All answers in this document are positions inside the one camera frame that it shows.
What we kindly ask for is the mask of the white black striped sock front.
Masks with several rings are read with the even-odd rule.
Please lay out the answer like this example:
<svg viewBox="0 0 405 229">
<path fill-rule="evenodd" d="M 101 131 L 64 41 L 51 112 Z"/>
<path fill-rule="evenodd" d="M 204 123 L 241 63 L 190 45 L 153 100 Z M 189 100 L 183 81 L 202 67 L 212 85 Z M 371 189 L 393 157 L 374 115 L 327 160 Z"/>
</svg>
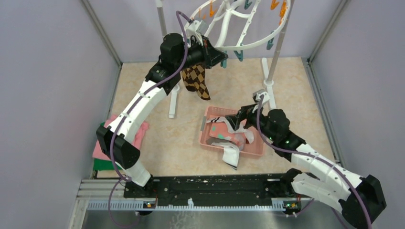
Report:
<svg viewBox="0 0 405 229">
<path fill-rule="evenodd" d="M 210 118 L 205 122 L 211 124 L 209 135 L 213 138 L 231 141 L 238 146 L 255 140 L 253 131 L 245 128 L 244 123 L 238 123 L 232 115 Z"/>
</svg>

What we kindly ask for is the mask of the brown argyle sock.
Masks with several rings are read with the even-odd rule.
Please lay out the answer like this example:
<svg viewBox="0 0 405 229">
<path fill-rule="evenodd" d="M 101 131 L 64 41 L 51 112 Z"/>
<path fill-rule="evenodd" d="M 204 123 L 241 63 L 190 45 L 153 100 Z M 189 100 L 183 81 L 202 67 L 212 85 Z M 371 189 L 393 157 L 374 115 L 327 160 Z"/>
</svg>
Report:
<svg viewBox="0 0 405 229">
<path fill-rule="evenodd" d="M 181 77 L 185 88 L 189 92 L 196 92 L 203 100 L 210 100 L 209 90 L 205 83 L 205 68 L 201 65 L 194 65 L 181 71 Z"/>
</svg>

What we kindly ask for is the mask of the white black striped sock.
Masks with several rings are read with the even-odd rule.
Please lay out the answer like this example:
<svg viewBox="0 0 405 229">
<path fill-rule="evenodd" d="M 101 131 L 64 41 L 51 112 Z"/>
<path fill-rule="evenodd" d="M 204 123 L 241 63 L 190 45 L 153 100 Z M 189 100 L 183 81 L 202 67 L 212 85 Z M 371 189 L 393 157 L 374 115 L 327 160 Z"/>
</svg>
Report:
<svg viewBox="0 0 405 229">
<path fill-rule="evenodd" d="M 209 135 L 213 138 L 231 141 L 238 146 L 255 140 L 253 131 L 245 128 L 244 123 L 238 123 L 232 115 L 210 118 L 205 122 L 211 124 Z"/>
<path fill-rule="evenodd" d="M 237 170 L 239 163 L 239 155 L 241 150 L 245 146 L 244 144 L 238 146 L 232 142 L 219 142 L 219 143 L 212 143 L 211 145 L 222 147 L 224 152 L 222 160 L 232 169 Z"/>
</svg>

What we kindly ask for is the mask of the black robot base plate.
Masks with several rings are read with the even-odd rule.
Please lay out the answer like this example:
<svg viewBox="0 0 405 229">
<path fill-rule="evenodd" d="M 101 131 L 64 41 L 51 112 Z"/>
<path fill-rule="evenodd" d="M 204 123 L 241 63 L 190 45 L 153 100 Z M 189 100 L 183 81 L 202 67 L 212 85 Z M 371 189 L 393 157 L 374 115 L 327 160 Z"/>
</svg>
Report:
<svg viewBox="0 0 405 229">
<path fill-rule="evenodd" d="M 123 196 L 142 201 L 141 213 L 270 210 L 293 217 L 309 207 L 287 181 L 293 174 L 152 177 L 144 187 L 127 182 Z"/>
</svg>

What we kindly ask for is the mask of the pink dotted sock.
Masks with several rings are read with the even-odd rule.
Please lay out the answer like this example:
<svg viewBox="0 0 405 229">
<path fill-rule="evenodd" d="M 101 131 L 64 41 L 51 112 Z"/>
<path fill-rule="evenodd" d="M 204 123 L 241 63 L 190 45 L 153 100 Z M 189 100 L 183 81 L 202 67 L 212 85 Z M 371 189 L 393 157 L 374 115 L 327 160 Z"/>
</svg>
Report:
<svg viewBox="0 0 405 229">
<path fill-rule="evenodd" d="M 242 150 L 248 143 L 245 133 L 230 133 L 225 123 L 213 123 L 206 143 L 232 143 Z"/>
</svg>

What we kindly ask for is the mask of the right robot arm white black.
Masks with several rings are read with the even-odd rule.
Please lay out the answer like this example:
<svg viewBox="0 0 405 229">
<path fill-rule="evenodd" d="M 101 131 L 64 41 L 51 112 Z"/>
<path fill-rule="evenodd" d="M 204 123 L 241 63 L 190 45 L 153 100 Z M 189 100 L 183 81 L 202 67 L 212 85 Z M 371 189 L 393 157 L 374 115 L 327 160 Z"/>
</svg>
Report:
<svg viewBox="0 0 405 229">
<path fill-rule="evenodd" d="M 233 130 L 254 127 L 266 144 L 287 161 L 308 170 L 308 174 L 290 170 L 280 183 L 287 197 L 296 193 L 311 197 L 341 213 L 357 229 L 370 229 L 386 208 L 381 183 L 373 175 L 363 177 L 327 159 L 303 138 L 290 130 L 290 120 L 282 109 L 262 114 L 258 105 L 241 107 L 226 115 Z"/>
</svg>

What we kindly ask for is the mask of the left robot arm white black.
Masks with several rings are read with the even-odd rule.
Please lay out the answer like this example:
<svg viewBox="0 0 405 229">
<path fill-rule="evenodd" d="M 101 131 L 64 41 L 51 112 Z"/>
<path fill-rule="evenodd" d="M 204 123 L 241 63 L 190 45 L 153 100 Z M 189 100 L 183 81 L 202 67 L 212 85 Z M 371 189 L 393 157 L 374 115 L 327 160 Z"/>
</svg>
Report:
<svg viewBox="0 0 405 229">
<path fill-rule="evenodd" d="M 97 129 L 102 153 L 112 160 L 114 168 L 124 170 L 125 179 L 135 183 L 135 191 L 141 197 L 153 192 L 151 174 L 139 160 L 140 150 L 132 145 L 141 124 L 180 81 L 181 71 L 199 64 L 212 68 L 227 58 L 228 55 L 213 47 L 206 37 L 202 37 L 201 42 L 192 37 L 188 45 L 178 33 L 166 35 L 160 45 L 158 61 L 130 104 L 108 126 Z"/>
</svg>

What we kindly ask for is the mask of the white oval clip hanger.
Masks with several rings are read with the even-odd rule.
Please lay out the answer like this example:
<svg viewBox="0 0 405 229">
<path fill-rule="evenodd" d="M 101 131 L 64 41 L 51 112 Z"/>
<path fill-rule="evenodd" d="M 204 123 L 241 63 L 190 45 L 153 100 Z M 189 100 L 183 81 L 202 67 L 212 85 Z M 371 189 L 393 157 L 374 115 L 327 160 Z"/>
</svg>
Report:
<svg viewBox="0 0 405 229">
<path fill-rule="evenodd" d="M 222 1 L 223 0 L 214 0 L 213 9 L 217 10 L 219 8 L 220 4 L 222 3 Z M 257 8 L 257 12 L 253 17 L 252 24 L 249 26 L 247 35 L 245 36 L 245 38 L 242 42 L 243 45 L 254 43 L 254 42 L 268 36 L 272 31 L 274 31 L 278 27 L 279 21 L 280 21 L 279 12 L 280 12 L 281 6 L 279 5 L 275 10 L 271 10 L 270 9 L 271 1 L 272 0 L 269 0 L 269 1 L 260 0 L 259 6 Z M 210 15 L 211 15 L 210 6 L 207 6 L 204 9 L 201 9 L 200 12 L 198 13 L 198 15 L 201 16 L 203 18 L 203 20 L 207 23 L 207 29 L 208 29 L 209 24 L 212 22 L 212 18 L 210 17 Z M 241 18 L 237 18 L 237 17 L 232 17 L 230 19 L 228 34 L 224 41 L 224 46 L 235 46 L 236 45 L 236 43 L 242 33 L 242 30 L 245 26 L 245 23 L 246 23 L 245 19 L 241 19 Z M 219 38 L 221 25 L 222 25 L 221 21 L 216 22 L 215 25 L 213 26 L 210 34 L 208 36 L 206 36 L 208 38 L 213 39 L 214 47 Z"/>
</svg>

